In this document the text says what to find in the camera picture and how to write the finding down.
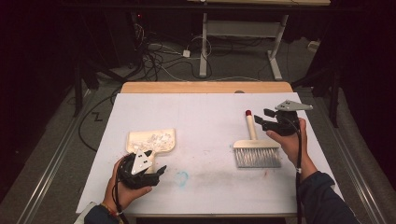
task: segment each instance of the person's right hand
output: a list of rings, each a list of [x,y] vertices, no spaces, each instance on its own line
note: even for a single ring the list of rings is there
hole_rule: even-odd
[[[305,156],[307,156],[306,121],[305,119],[299,119],[299,121],[300,121],[301,137],[302,137],[302,158],[304,158]],[[266,133],[270,138],[274,139],[282,146],[286,155],[288,155],[289,160],[294,164],[294,166],[296,166],[298,150],[299,150],[299,140],[297,133],[294,133],[289,136],[281,136],[274,131],[267,131]]]

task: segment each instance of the gray floor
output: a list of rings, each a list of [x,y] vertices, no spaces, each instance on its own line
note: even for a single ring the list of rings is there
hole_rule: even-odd
[[[272,47],[273,42],[264,39],[257,45],[257,42],[249,39],[244,43],[248,46],[234,44],[231,52],[227,42],[214,43],[209,56],[212,75],[207,80],[273,81],[265,56],[265,51]],[[285,81],[292,82],[304,77],[314,57],[314,53],[306,49],[307,44],[308,41],[305,39],[290,45],[282,43],[276,59]],[[181,53],[183,50],[176,44],[163,45],[166,46],[162,48],[164,51]],[[166,61],[178,57],[160,54]],[[192,52],[192,58],[198,56],[197,51]],[[163,63],[158,80],[201,81],[191,74],[192,67],[194,74],[198,75],[199,61],[184,61],[190,62],[191,65],[179,63],[170,66],[173,63]],[[122,67],[113,71],[126,75],[131,70]],[[143,75],[142,72],[131,79]],[[95,156],[94,151],[85,146],[79,138],[78,127],[80,125],[81,136],[86,144],[98,148],[112,108],[110,100],[104,99],[120,87],[118,83],[101,74],[98,77],[101,83],[99,90],[86,91],[85,106],[81,115],[87,114],[87,117],[82,123],[80,122],[83,118],[73,118],[74,93],[70,92],[64,99],[20,176],[1,203],[0,223],[17,223],[19,219],[20,223],[75,221],[78,200]],[[392,220],[396,220],[395,192],[361,138],[349,114],[342,90],[338,109],[338,129],[334,129],[327,118],[327,98],[313,97],[310,89],[296,91],[299,92],[303,103],[315,108],[308,111],[307,115],[345,200],[361,223],[391,223]],[[91,112],[98,112],[98,117]],[[287,221],[294,223],[295,219],[288,218]]]

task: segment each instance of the sleeve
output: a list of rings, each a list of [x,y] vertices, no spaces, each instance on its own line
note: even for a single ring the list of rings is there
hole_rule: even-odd
[[[317,171],[298,188],[308,224],[359,223],[352,210],[332,189],[334,184],[329,175]]]
[[[84,218],[85,224],[116,224],[119,221],[111,216],[107,209],[102,205],[96,205]]]

